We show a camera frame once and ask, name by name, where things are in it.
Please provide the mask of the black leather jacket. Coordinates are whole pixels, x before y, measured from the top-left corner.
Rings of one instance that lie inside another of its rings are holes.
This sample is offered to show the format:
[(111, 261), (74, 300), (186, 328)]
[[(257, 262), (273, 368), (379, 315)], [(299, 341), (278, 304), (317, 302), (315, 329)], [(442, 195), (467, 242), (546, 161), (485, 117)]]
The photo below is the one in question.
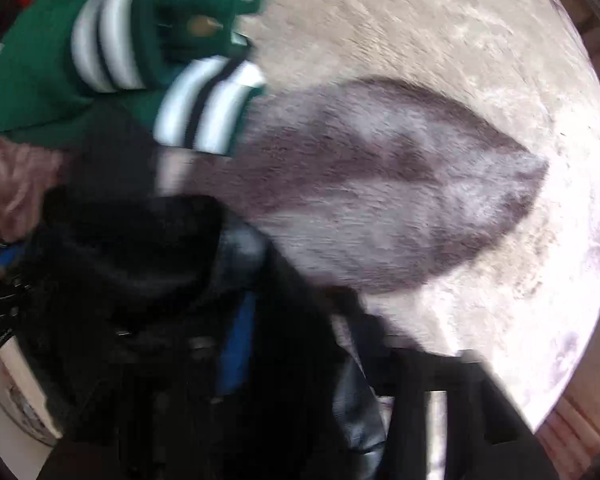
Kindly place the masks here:
[[(46, 194), (20, 348), (62, 435), (44, 479), (422, 479), (446, 395), (448, 479), (553, 479), (484, 367), (393, 347), (347, 287), (304, 278), (209, 196)], [(256, 298), (244, 383), (218, 357)]]

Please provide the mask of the green folded striped garment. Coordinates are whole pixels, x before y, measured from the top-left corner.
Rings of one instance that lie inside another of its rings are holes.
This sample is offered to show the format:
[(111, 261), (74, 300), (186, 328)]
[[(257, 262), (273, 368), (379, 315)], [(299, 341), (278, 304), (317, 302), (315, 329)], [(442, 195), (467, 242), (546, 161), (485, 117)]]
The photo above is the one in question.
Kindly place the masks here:
[(230, 154), (265, 78), (238, 18), (262, 0), (33, 0), (0, 49), (0, 135), (73, 148), (117, 105), (169, 148)]

